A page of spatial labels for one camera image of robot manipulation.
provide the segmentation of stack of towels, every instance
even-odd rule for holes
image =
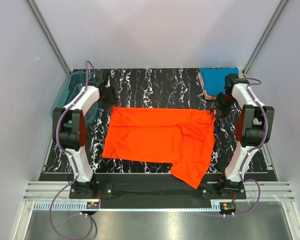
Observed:
[[[200,68],[198,77],[206,100],[216,99],[225,92],[225,79],[228,74],[239,74],[237,67]]]

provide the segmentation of white wall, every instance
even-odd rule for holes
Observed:
[[[70,68],[243,68],[279,0],[35,0]]]
[[[300,0],[288,3],[248,75],[263,80],[253,90],[274,107],[270,145],[300,213]]]
[[[0,240],[38,174],[65,77],[26,1],[0,0]]]

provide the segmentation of white arm segment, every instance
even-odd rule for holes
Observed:
[[[255,101],[248,94],[246,87],[247,87],[247,84],[244,84],[244,83],[235,84],[232,89],[232,96],[238,101],[241,108],[245,104],[257,106]],[[255,96],[255,94],[254,93],[252,93],[252,94],[254,95],[254,98],[258,102],[260,102],[258,100],[258,98]],[[253,146],[242,147],[240,141],[237,141],[236,148],[233,153],[232,159],[224,171],[225,177],[227,180],[231,180],[232,182],[240,182],[241,181],[240,174],[239,174],[240,166],[241,166],[242,162],[244,161],[244,158],[247,155],[248,151],[252,148],[253,148]],[[254,151],[252,151],[249,154],[249,156],[242,168],[242,174],[241,174],[242,177],[244,177],[245,172],[247,171],[247,168],[249,166],[249,163],[257,151],[258,151],[258,149],[255,149]]]
[[[85,87],[83,87],[80,93],[70,103],[64,106],[64,108],[68,108],[84,91],[85,91]],[[85,94],[80,98],[80,100],[73,107],[70,108],[70,110],[80,109],[83,111],[83,116],[85,116],[88,110],[90,109],[90,107],[95,102],[97,102],[99,98],[100,98],[99,89],[94,86],[88,86]],[[65,150],[70,152],[73,155],[75,163],[78,167],[77,181],[83,183],[89,182],[93,176],[93,170],[89,165],[85,146],[80,147],[79,151],[75,151],[74,149],[69,149],[69,148]],[[68,153],[66,153],[66,155],[70,161],[73,172],[75,172],[76,169],[73,160],[71,158],[71,155]]]

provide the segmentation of plastic bin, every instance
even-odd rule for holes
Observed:
[[[93,78],[94,73],[89,73],[89,80]],[[85,71],[76,71],[66,77],[56,100],[54,101],[53,107],[51,109],[50,115],[53,117],[53,111],[55,108],[63,108],[65,105],[70,103],[81,91],[82,87],[86,84],[86,72]],[[98,102],[95,102],[88,112],[84,116],[85,125],[90,126],[98,113],[99,105]]]

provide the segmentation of blue folded cloth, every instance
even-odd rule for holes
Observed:
[[[203,89],[208,95],[217,96],[225,92],[225,77],[228,74],[239,74],[239,70],[237,67],[200,68],[200,74],[203,78]]]

